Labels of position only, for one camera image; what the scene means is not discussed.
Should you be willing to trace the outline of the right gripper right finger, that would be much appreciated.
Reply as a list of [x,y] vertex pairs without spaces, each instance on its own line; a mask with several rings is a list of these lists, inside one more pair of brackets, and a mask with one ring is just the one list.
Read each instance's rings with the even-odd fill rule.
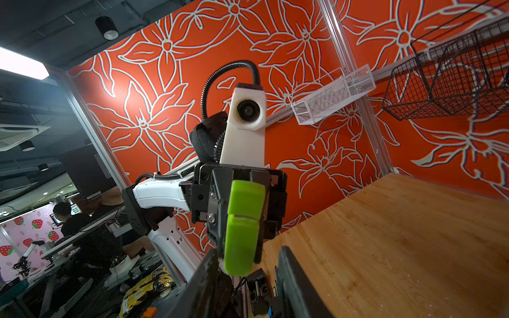
[[334,317],[288,246],[281,247],[278,265],[278,292],[283,317]]

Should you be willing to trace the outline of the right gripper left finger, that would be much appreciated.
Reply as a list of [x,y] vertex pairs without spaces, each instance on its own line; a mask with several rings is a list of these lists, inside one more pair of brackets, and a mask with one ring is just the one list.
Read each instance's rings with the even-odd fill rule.
[[217,250],[206,254],[188,282],[183,294],[177,299],[165,317],[216,317],[216,287],[219,275]]

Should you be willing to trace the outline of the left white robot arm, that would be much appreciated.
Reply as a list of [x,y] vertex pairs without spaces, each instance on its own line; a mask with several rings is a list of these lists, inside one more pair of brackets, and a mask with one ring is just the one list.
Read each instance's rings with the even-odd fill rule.
[[[234,88],[229,111],[209,114],[214,82],[240,68],[251,72],[251,83]],[[131,226],[187,282],[202,258],[176,225],[174,211],[205,223],[224,272],[242,277],[261,262],[264,242],[281,230],[288,198],[286,173],[265,166],[266,92],[257,65],[236,60],[217,69],[200,105],[201,121],[190,133],[197,164],[173,174],[142,174],[122,191]]]

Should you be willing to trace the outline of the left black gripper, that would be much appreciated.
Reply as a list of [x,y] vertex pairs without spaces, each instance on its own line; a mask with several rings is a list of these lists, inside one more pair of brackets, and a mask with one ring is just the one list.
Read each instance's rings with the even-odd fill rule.
[[260,262],[263,243],[282,228],[287,183],[282,170],[199,163],[189,182],[192,222],[206,223],[220,258]]

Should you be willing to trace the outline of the green usb drive front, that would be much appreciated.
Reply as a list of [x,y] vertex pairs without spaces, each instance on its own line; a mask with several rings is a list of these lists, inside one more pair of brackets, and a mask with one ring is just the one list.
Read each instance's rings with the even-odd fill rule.
[[235,180],[231,185],[223,267],[230,276],[250,274],[265,206],[266,188],[255,182]]

